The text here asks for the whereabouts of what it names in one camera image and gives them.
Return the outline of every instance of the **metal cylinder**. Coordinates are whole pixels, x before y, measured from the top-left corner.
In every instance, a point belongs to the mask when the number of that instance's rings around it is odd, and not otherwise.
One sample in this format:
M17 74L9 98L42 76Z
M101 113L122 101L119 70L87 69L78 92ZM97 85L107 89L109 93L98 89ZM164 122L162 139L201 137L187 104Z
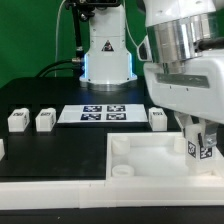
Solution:
M178 62L201 56L195 42L218 37L215 13L202 14L158 24L147 28L154 63Z

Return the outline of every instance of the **white cube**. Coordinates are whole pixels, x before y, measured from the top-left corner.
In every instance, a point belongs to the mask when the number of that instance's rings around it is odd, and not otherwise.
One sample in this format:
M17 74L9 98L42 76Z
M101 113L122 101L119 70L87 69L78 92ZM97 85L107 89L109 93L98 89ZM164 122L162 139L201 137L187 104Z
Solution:
M9 132L23 132L29 123L29 110L27 108L16 109L8 118Z
M167 116L161 108L149 109L149 123L153 131L167 131Z
M5 155L4 144L3 144L3 140L0 139L0 161L2 160L4 155Z
M53 108L43 109L36 117L38 132L50 132L56 123L56 110Z

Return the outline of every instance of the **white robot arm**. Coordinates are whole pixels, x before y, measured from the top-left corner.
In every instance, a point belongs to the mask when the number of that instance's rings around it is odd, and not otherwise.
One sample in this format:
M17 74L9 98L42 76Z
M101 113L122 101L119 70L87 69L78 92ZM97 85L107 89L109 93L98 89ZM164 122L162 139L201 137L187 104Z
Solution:
M144 66L149 94L156 105L177 111L190 166L206 171L218 124L224 123L224 38L216 21L216 6L224 8L224 1L141 0L138 5L146 12L149 52L142 46L139 51L151 61Z

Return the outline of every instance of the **black table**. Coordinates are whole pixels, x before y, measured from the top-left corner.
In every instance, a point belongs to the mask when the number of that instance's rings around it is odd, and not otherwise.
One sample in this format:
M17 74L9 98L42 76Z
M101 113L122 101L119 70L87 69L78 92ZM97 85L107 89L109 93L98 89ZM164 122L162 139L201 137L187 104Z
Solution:
M6 156L0 163L0 181L104 180L107 134L151 132L148 123L57 124L51 133L36 132L35 117L41 109L55 108L58 118L64 105L89 104L144 104L146 110L154 106L141 77L137 86L119 92L83 89L73 78L21 78L1 88L0 139ZM30 110L31 123L24 133L9 133L8 116L23 107ZM168 130L180 131L173 112L165 112ZM220 148L223 133L220 126ZM223 218L223 207L0 211L1 223L217 223Z

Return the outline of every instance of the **green backdrop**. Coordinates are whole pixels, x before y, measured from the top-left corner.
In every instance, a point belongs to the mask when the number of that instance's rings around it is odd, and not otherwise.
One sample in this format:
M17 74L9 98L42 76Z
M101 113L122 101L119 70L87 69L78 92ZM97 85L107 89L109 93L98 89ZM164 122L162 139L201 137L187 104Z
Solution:
M54 62L55 27L62 0L1 0L0 1L0 87L18 77L32 77ZM133 38L139 44L145 36L144 15L135 0L127 1L127 17ZM218 13L224 36L224 11ZM88 24L81 23L85 50L89 46ZM60 26L60 57L74 56L74 32L71 12L63 10ZM127 37L127 48L133 54L134 72L143 75L143 63L136 58L135 48Z

